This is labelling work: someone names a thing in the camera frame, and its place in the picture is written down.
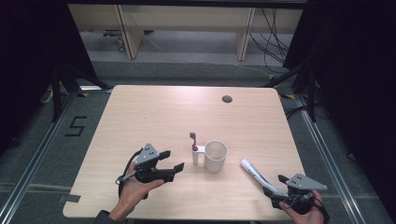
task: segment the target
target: aluminum rail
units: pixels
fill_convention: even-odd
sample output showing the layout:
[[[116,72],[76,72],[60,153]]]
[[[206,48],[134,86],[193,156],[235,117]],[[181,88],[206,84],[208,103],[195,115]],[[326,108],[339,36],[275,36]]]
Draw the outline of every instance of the aluminum rail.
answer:
[[[66,114],[68,108],[76,98],[75,94],[68,94],[64,100],[64,110],[60,114],[59,118],[51,123],[49,129],[46,132],[43,140],[35,152],[35,155],[30,160],[27,165],[23,175],[21,176],[18,183],[15,185],[14,189],[11,191],[11,194],[8,196],[6,202],[2,205],[0,210],[0,221],[3,224],[8,224],[15,212],[17,211],[18,206],[21,203],[21,200],[29,188],[30,183],[35,177],[35,173],[40,167],[41,162],[44,160],[44,157],[47,151],[50,148],[50,144],[53,141],[56,133],[58,132],[61,124],[64,120],[64,115]]]
[[[302,95],[296,95],[297,105],[303,106],[305,105],[305,101]],[[334,183],[334,186],[340,195],[341,201],[346,208],[346,212],[348,213],[352,223],[354,224],[364,224],[367,223],[364,220],[364,217],[361,213],[358,203],[354,199],[352,192],[350,191],[349,187],[343,176],[341,175],[340,170],[338,169],[337,164],[335,163],[334,159],[332,158],[332,153],[330,152],[329,148],[324,141],[318,126],[312,119],[309,117],[307,111],[303,111],[303,118],[305,121],[306,126],[308,127],[309,132],[311,132],[312,137],[314,138],[315,144],[317,145],[318,151],[320,153],[321,158],[326,165],[326,168],[329,172],[329,175]]]

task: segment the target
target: human hand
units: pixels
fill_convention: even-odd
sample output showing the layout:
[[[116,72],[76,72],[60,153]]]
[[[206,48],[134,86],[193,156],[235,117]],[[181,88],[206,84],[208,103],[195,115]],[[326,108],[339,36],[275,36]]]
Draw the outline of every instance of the human hand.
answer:
[[[128,174],[134,169],[134,162],[131,163]],[[152,189],[156,189],[164,183],[162,179],[153,180],[147,184],[141,183],[132,176],[124,183],[120,200],[114,209],[108,215],[116,221],[123,221],[130,213],[134,211],[134,207],[149,193]]]
[[[312,192],[316,198],[315,204],[317,206],[322,206],[322,196],[316,190],[312,190]],[[279,206],[291,217],[292,224],[322,224],[324,221],[323,214],[315,206],[312,206],[311,210],[304,215],[296,213],[290,206],[283,202],[280,202]]]

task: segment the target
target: person's arm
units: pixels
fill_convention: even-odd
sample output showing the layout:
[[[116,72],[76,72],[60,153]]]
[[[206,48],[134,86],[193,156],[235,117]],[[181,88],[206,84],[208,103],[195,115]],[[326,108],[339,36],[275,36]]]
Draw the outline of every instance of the person's arm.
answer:
[[[134,163],[131,163],[128,173],[134,169]],[[144,184],[138,181],[134,176],[127,180],[122,188],[119,202],[108,213],[102,210],[96,217],[94,224],[119,224],[134,211],[136,205],[149,193],[152,189],[156,189],[163,184],[163,180],[154,180]]]
[[[322,206],[322,196],[316,190],[312,190],[312,192],[316,198],[315,204]],[[280,202],[279,206],[291,217],[292,224],[323,224],[324,216],[315,206],[312,206],[311,211],[304,215],[296,213],[290,206],[283,202]]]
[[[120,200],[108,216],[113,220],[123,221],[150,190],[158,188],[163,183],[160,179],[143,184],[133,176],[125,182]]]

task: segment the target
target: white cup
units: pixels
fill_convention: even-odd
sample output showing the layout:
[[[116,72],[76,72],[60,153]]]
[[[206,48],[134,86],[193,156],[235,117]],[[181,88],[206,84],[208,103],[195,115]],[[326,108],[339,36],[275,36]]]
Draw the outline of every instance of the white cup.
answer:
[[[198,164],[198,155],[205,154],[205,168],[211,173],[219,172],[224,166],[225,158],[227,157],[228,149],[224,143],[220,141],[210,141],[204,147],[199,147],[198,150],[192,152],[192,160],[194,165]]]

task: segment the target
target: gray floor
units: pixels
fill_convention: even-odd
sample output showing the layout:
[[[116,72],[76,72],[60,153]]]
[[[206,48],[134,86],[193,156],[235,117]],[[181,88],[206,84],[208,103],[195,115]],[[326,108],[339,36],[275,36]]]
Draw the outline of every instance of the gray floor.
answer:
[[[155,31],[143,40],[137,58],[131,61],[126,57],[125,52],[119,50],[119,40],[116,37],[102,37],[101,33],[102,31],[83,32],[81,36],[97,75],[101,80],[112,85],[257,87],[268,82],[268,75],[280,76],[279,73],[268,70],[264,64],[277,72],[286,71],[279,67],[281,65],[279,62],[268,56],[264,61],[262,51],[251,41],[247,47],[245,61],[238,62],[233,45],[233,34]],[[281,38],[288,45],[292,36],[282,35]],[[288,80],[276,89],[279,93],[290,93],[291,83],[292,80]],[[66,196],[73,186],[108,97],[109,93],[89,93],[88,97],[76,97],[73,100],[60,124],[59,131],[50,143],[44,160],[39,164],[29,189],[13,214],[11,223],[92,222],[91,219],[64,217],[62,197]],[[296,100],[281,99],[281,103],[285,109],[297,107]],[[39,107],[19,136],[21,144],[10,147],[0,158],[1,203],[6,201],[40,146],[50,126],[51,113],[51,104]],[[85,126],[84,132],[80,137],[67,137],[65,136],[67,133],[76,131],[69,128],[75,116],[87,116],[86,119],[78,121],[79,125]],[[347,147],[337,134],[336,127],[324,108],[316,107],[316,118],[320,132],[366,223],[392,223],[359,165],[346,157]],[[328,191],[323,192],[323,197],[331,215],[330,223],[353,223],[318,153],[318,147],[306,127],[301,112],[290,117],[289,125],[306,175],[329,187]],[[164,222],[146,220],[145,223]]]

